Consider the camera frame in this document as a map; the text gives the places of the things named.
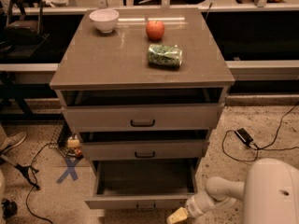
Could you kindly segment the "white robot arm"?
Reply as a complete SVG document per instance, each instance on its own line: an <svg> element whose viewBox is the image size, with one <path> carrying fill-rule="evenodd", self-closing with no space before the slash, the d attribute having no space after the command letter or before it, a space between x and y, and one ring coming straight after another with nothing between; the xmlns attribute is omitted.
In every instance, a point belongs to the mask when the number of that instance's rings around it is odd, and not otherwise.
<svg viewBox="0 0 299 224"><path fill-rule="evenodd" d="M284 161L254 162L244 182L212 176L205 188L167 218L178 224L189 217L243 203L242 224L299 224L299 170Z"/></svg>

